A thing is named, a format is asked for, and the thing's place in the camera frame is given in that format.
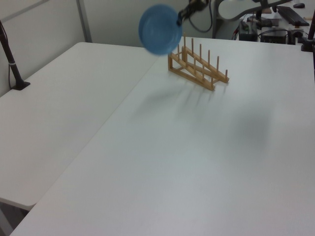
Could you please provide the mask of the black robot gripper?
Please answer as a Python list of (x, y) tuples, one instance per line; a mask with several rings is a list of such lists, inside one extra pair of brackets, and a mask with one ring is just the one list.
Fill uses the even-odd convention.
[(204, 10), (209, 5), (210, 0), (189, 0), (188, 5), (178, 13), (177, 25), (182, 25), (183, 19), (187, 15)]

